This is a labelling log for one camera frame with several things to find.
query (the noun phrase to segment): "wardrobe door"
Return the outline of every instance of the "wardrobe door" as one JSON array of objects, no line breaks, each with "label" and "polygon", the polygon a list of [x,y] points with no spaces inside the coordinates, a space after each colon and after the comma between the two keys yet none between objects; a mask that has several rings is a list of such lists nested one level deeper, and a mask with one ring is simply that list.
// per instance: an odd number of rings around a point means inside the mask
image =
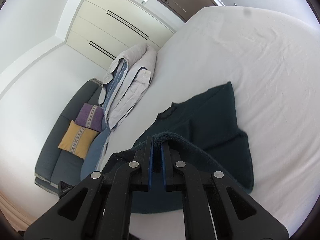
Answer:
[{"label": "wardrobe door", "polygon": [[83,2],[78,16],[110,34],[129,48],[139,42],[148,40],[148,38],[109,15],[104,9],[88,1]]},{"label": "wardrobe door", "polygon": [[113,57],[117,57],[121,52],[129,48],[102,29],[79,16],[76,17],[71,30],[87,41],[97,44]]},{"label": "wardrobe door", "polygon": [[102,48],[87,41],[73,31],[69,33],[67,44],[106,70],[109,69],[109,66],[114,60],[114,58]]},{"label": "wardrobe door", "polygon": [[86,0],[126,23],[142,36],[162,47],[172,36],[166,26],[129,0]]}]

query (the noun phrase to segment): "folded duvet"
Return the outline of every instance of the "folded duvet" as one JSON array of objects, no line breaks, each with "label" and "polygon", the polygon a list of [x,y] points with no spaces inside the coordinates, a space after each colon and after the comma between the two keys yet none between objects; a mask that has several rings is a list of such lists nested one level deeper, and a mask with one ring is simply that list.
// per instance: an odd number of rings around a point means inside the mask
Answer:
[{"label": "folded duvet", "polygon": [[109,129],[116,127],[132,110],[148,88],[156,64],[156,51],[146,43],[122,52],[103,79],[99,104]]}]

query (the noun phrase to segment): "white comforter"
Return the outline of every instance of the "white comforter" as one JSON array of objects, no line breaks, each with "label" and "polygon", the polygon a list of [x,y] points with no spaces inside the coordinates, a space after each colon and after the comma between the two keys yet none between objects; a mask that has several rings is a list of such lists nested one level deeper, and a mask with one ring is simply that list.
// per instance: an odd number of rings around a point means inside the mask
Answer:
[{"label": "white comforter", "polygon": [[[255,184],[251,196],[292,235],[320,192],[320,34],[298,19],[263,9],[209,7],[158,52],[153,82],[111,135],[130,148],[167,109],[231,81],[240,129],[247,132]],[[132,214],[144,240],[184,239],[182,211]]]},{"label": "white comforter", "polygon": [[[110,93],[106,105],[105,119],[108,127],[113,129],[119,125],[129,114],[135,104],[141,99],[148,88],[156,65],[157,52],[147,43],[139,43],[122,52],[110,65],[108,72],[103,78],[103,84],[115,82],[115,89]],[[116,75],[115,69],[122,67],[123,74],[117,81],[113,81]],[[107,95],[103,87],[99,97],[102,104]]]}]

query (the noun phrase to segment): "sofa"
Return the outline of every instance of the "sofa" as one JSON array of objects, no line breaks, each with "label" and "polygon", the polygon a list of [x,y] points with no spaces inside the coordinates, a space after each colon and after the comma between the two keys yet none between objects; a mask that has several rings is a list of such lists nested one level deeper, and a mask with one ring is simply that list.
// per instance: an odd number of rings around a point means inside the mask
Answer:
[{"label": "sofa", "polygon": [[60,114],[44,143],[35,167],[35,184],[52,194],[58,195],[60,181],[70,185],[77,185],[80,182],[80,171],[84,160],[59,149],[58,145],[84,103],[98,105],[101,85],[97,79],[91,79],[78,90]]}]

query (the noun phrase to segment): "bed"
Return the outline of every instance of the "bed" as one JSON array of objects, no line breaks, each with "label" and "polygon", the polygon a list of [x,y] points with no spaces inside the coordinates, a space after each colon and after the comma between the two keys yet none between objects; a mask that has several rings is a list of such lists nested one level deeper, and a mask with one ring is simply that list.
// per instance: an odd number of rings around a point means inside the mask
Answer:
[{"label": "bed", "polygon": [[[288,15],[203,8],[159,50],[153,81],[112,133],[100,170],[172,102],[231,81],[252,154],[250,195],[291,236],[320,193],[319,49],[320,33]],[[185,239],[183,212],[132,214],[130,232],[144,240]]]}]

